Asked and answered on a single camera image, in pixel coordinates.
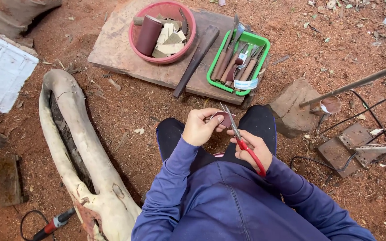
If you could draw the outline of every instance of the blue sweatshirt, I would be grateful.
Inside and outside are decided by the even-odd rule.
[[[132,230],[132,241],[375,241],[334,200],[273,157],[267,182],[232,162],[190,177],[198,147],[182,138],[164,161]]]

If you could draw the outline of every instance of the hand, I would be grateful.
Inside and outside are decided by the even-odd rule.
[[[263,139],[261,139],[258,136],[255,136],[251,133],[249,133],[246,130],[239,130],[239,133],[241,134],[242,139],[244,140],[245,144],[254,151],[254,154],[259,158],[260,162],[262,163],[263,167],[267,171],[269,167],[271,166],[272,162],[272,153],[269,151],[268,147],[266,146]],[[235,133],[233,130],[228,130],[227,134],[234,136]],[[253,168],[260,172],[259,167],[257,166],[256,162],[253,160],[253,158],[250,156],[250,154],[247,151],[241,150],[239,145],[237,144],[236,138],[230,139],[231,143],[236,143],[236,153],[235,156],[238,159],[247,161]]]
[[[183,139],[190,145],[201,146],[205,144],[215,130],[222,132],[222,129],[226,128],[220,123],[224,120],[224,116],[214,116],[211,120],[211,116],[215,112],[221,111],[215,108],[206,108],[202,110],[192,110],[187,118],[186,127],[183,132]]]

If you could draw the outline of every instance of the metal rod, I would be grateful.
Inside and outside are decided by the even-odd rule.
[[[334,96],[334,95],[340,94],[340,93],[342,93],[342,92],[348,91],[348,90],[350,90],[350,89],[353,89],[353,88],[359,87],[359,86],[361,86],[361,85],[367,84],[367,83],[369,83],[369,82],[372,82],[372,81],[377,80],[377,79],[379,79],[379,78],[382,78],[382,77],[384,77],[384,76],[386,76],[386,69],[383,69],[383,70],[381,70],[381,71],[379,71],[379,72],[376,72],[376,73],[374,73],[374,74],[371,74],[371,75],[369,75],[369,76],[367,76],[367,77],[365,77],[365,78],[362,78],[361,80],[357,80],[356,82],[353,82],[353,83],[351,83],[351,84],[342,86],[342,87],[340,87],[339,89],[330,91],[330,92],[328,92],[328,93],[326,93],[326,94],[324,94],[324,95],[322,95],[322,96],[320,96],[320,97],[317,97],[317,98],[315,98],[315,99],[306,101],[306,102],[300,104],[300,108],[305,107],[305,106],[307,106],[307,105],[310,105],[310,104],[312,104],[312,103],[318,102],[318,101],[320,101],[320,100],[323,100],[323,99],[325,99],[325,98],[327,98],[327,97]]]

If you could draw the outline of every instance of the sawdust-covered ground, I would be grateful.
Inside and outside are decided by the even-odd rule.
[[[341,8],[336,8],[334,12],[324,10],[324,13],[317,12],[317,6],[325,5],[321,0],[316,6],[308,5],[307,0],[226,0],[227,5],[220,8],[208,0],[181,2],[190,7],[230,16],[237,12],[242,22],[269,39],[271,63],[290,55],[289,59],[270,66],[266,71],[254,104],[266,103],[304,72],[314,88],[325,93],[386,67],[386,26],[381,24],[386,16],[386,3],[382,0],[374,0],[358,11],[355,8],[356,3],[340,1]],[[118,164],[118,168],[122,170],[120,174],[137,202],[144,191],[149,189],[161,166],[155,141],[155,120],[175,117],[185,122],[191,109],[204,106],[205,99],[200,96],[187,95],[177,100],[172,97],[172,90],[168,88],[113,74],[110,78],[122,87],[118,92],[108,82],[108,78],[102,77],[107,71],[87,63],[105,14],[108,12],[109,16],[116,4],[115,0],[63,0],[62,7],[48,14],[28,35],[34,38],[40,59],[57,63],[57,66],[40,63],[21,91],[19,101],[23,101],[22,107],[13,108],[4,116],[0,115],[0,133],[7,134],[10,129],[17,127],[10,135],[9,145],[0,150],[0,156],[7,152],[16,152],[23,157],[23,190],[29,195],[27,203],[0,208],[0,240],[22,240],[19,236],[20,219],[31,209],[38,209],[50,218],[72,205],[67,190],[61,186],[38,117],[42,77],[51,68],[60,68],[58,60],[65,66],[72,62],[77,67],[87,68],[84,72],[74,74],[74,77],[86,93],[90,119],[104,148],[113,163]],[[347,4],[354,7],[345,8]],[[306,22],[321,33],[310,27],[304,28]],[[72,42],[69,42],[66,34],[73,36]],[[328,43],[325,42],[326,38],[330,38]],[[89,93],[90,80],[101,86],[106,99]],[[356,90],[369,104],[374,104],[386,98],[384,81],[386,78]],[[342,111],[330,117],[322,128],[364,110],[352,93],[344,93],[339,97],[343,105]],[[210,100],[206,106],[218,107],[218,103]],[[235,107],[232,110],[237,115],[236,120],[244,113]],[[374,111],[385,125],[386,102]],[[366,120],[355,119],[347,124],[358,121],[368,129],[377,129],[378,125],[372,116],[369,113],[365,116]],[[346,128],[347,124],[325,135],[332,137],[337,131]],[[145,133],[131,133],[137,128],[144,128]],[[130,133],[127,144],[115,151],[126,131]],[[314,145],[323,142],[315,133],[308,134]],[[206,148],[216,153],[224,150],[228,142],[227,136],[218,134]],[[282,161],[289,162],[293,156],[314,158],[316,155],[300,137],[286,139],[278,134],[277,156]],[[370,229],[379,241],[386,241],[386,166],[372,165],[368,170],[359,170],[353,177],[343,180],[333,178],[325,185],[330,173],[327,168],[303,160],[296,163],[297,172],[330,193],[339,205],[349,210],[351,216],[360,225]],[[31,217],[25,222],[25,235],[31,238],[43,225],[40,217]],[[86,233],[76,216],[55,235],[58,240],[86,240]]]

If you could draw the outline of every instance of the label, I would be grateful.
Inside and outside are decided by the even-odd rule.
[[[253,79],[251,81],[239,81],[235,80],[235,88],[240,89],[240,90],[252,90],[257,87],[259,84],[259,79]]]
[[[242,54],[242,53],[239,54],[239,58],[244,61],[243,63],[245,63],[245,60],[247,59],[247,56],[248,55],[246,53],[245,54]]]

